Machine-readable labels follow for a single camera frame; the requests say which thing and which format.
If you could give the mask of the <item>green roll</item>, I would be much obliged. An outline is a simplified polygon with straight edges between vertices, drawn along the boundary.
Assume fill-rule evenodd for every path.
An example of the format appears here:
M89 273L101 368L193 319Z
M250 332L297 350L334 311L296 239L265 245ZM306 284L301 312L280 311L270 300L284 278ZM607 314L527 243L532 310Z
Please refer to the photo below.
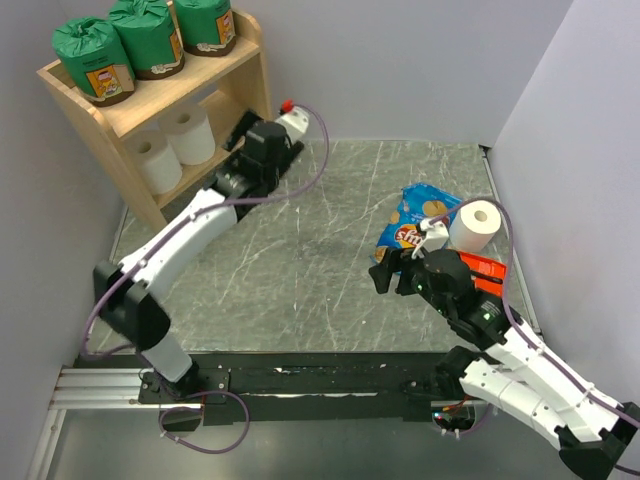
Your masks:
M229 0L175 0L173 2L186 52L221 57L236 43Z
M160 80L184 67L184 50L166 1L116 1L108 20L137 79Z
M69 20L52 34L52 47L84 97L106 107L135 91L135 75L115 28L106 20Z

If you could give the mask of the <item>white roll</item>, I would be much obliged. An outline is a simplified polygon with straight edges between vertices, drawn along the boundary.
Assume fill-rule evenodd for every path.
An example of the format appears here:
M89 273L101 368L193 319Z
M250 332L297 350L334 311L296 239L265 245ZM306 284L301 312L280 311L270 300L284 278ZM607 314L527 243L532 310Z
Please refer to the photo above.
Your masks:
M170 192L178 185L182 168L161 131L136 132L125 140L125 147L152 195Z
M216 142L208 115L198 104L177 105L158 118L158 126L182 165L200 165L215 153Z
M450 243L457 249L479 253L500 230L502 216L498 208L484 200L461 207L449 229Z

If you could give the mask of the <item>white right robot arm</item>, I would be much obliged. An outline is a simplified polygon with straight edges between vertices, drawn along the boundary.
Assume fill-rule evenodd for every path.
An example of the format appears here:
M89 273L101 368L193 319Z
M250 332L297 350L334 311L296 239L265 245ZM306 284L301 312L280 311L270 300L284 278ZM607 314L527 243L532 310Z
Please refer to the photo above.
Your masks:
M581 479L606 479L639 429L639 407L599 391L556 355L500 297L479 289L453 250L389 249L370 267L378 293L419 295L473 350L436 367L439 391L484 400L544 437Z

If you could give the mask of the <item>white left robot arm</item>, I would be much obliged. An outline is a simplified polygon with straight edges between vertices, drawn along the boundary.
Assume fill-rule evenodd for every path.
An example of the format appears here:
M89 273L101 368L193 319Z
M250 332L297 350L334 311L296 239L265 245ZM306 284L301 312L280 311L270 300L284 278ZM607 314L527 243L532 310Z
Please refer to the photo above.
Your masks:
M303 150L308 126L298 106L282 108L274 121L247 111L226 143L231 154L190 203L134 253L94 269L100 318L154 368L174 401L196 394L199 368L171 333L160 301L195 256L266 202Z

